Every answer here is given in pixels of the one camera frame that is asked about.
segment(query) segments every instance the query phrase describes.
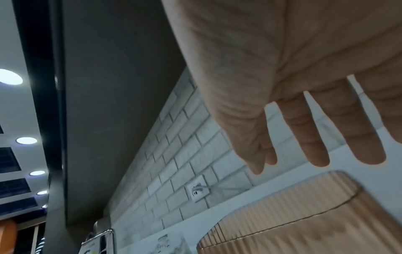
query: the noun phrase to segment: white ceiling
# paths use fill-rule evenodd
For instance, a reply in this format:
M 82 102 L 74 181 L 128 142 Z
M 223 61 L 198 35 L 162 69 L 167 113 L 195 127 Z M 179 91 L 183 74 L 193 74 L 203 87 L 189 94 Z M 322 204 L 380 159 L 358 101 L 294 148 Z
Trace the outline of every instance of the white ceiling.
M 0 69 L 13 71 L 24 80 L 17 86 L 0 83 L 0 125 L 4 132 L 0 134 L 0 147 L 11 147 L 21 168 L 18 172 L 0 174 L 0 182 L 25 178 L 31 189 L 30 193 L 2 198 L 0 204 L 29 197 L 35 197 L 38 203 L 35 208 L 0 216 L 2 220 L 41 209 L 47 204 L 48 195 L 38 196 L 36 193 L 47 190 L 49 185 L 34 100 L 11 0 L 0 1 L 0 34 Z M 18 144 L 15 140 L 23 136 L 34 137 L 39 142 L 33 145 Z M 36 170 L 44 170 L 46 174 L 29 175 Z

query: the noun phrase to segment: ceiling light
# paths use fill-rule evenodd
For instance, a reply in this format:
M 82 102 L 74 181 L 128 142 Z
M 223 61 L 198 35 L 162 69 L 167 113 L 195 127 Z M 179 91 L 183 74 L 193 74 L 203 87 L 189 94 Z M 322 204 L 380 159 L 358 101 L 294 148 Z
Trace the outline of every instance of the ceiling light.
M 44 173 L 46 173 L 46 172 L 43 170 L 38 170 L 38 171 L 33 171 L 33 172 L 29 173 L 29 175 L 35 176 L 35 175 L 42 175 Z
M 8 85 L 21 85 L 22 78 L 15 72 L 0 69 L 0 82 Z
M 23 138 L 18 138 L 17 143 L 22 144 L 22 145 L 32 145 L 38 142 L 37 139 L 30 138 L 30 137 L 23 137 Z
M 47 193 L 48 193 L 47 190 L 43 190 L 43 191 L 38 192 L 37 195 L 45 195 Z

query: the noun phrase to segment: hand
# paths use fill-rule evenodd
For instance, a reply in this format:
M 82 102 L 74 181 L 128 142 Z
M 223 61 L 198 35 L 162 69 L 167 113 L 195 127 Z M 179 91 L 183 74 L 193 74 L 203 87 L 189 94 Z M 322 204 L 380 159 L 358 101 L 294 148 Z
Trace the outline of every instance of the hand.
M 309 91 L 355 157 L 385 160 L 345 80 L 355 74 L 402 142 L 402 1 L 163 0 L 212 116 L 255 174 L 275 164 L 264 106 L 276 102 L 307 159 L 329 164 L 303 96 Z

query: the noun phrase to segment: outlet cover plate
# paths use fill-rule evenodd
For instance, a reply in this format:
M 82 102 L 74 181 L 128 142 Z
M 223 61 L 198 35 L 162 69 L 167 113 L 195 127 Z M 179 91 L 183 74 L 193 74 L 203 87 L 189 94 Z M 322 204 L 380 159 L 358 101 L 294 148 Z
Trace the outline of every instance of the outlet cover plate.
M 190 182 L 186 186 L 188 193 L 191 196 L 191 200 L 194 203 L 202 199 L 203 197 L 206 197 L 209 194 L 209 189 L 207 188 L 193 192 L 192 189 L 195 186 L 207 186 L 203 175 L 198 176 L 196 179 L 194 179 L 194 181 Z

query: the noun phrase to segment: palm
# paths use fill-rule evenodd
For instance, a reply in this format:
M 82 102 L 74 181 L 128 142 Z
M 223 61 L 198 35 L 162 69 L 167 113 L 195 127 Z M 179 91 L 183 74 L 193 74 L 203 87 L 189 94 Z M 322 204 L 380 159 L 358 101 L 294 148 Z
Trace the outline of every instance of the palm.
M 261 172 L 264 161 L 276 163 L 263 114 L 272 101 L 308 160 L 329 163 L 303 91 L 311 93 L 359 160 L 385 160 L 345 81 L 349 74 L 356 74 L 384 125 L 402 142 L 402 1 L 177 3 L 165 8 L 189 68 L 212 115 L 254 172 Z

